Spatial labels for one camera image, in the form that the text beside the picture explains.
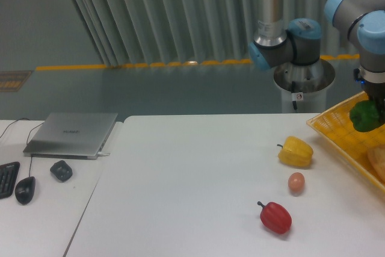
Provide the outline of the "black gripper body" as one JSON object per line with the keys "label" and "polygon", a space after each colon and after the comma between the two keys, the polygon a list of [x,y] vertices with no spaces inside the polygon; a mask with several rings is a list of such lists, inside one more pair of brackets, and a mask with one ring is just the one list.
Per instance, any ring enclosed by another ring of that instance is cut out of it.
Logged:
{"label": "black gripper body", "polygon": [[353,70],[354,80],[360,83],[377,108],[384,108],[384,72],[370,72],[364,68]]}

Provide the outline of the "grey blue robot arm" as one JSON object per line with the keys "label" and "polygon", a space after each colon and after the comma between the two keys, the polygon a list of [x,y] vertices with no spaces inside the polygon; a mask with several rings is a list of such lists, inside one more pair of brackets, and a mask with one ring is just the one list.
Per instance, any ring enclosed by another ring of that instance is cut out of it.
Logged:
{"label": "grey blue robot arm", "polygon": [[[249,45],[254,64],[274,70],[284,113],[325,109],[326,92],[335,79],[333,66],[320,57],[321,26],[298,18],[283,24],[283,0],[258,0],[257,31]],[[384,0],[327,0],[327,20],[359,52],[354,71],[378,110],[384,110]]]}

